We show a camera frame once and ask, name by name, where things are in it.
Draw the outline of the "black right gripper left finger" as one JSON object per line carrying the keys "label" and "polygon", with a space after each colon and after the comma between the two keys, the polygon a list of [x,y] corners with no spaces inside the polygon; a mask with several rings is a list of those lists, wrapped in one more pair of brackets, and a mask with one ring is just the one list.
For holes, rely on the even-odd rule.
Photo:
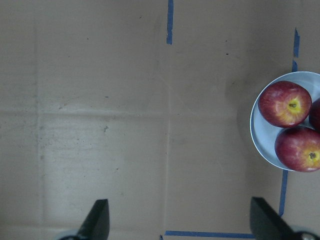
{"label": "black right gripper left finger", "polygon": [[76,233],[77,240],[107,240],[110,233],[108,199],[96,200]]}

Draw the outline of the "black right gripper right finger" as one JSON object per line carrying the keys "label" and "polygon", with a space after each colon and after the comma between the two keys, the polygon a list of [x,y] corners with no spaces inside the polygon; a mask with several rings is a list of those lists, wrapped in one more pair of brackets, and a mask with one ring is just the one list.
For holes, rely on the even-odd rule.
{"label": "black right gripper right finger", "polygon": [[300,234],[294,232],[262,197],[251,198],[249,225],[256,240],[300,239]]}

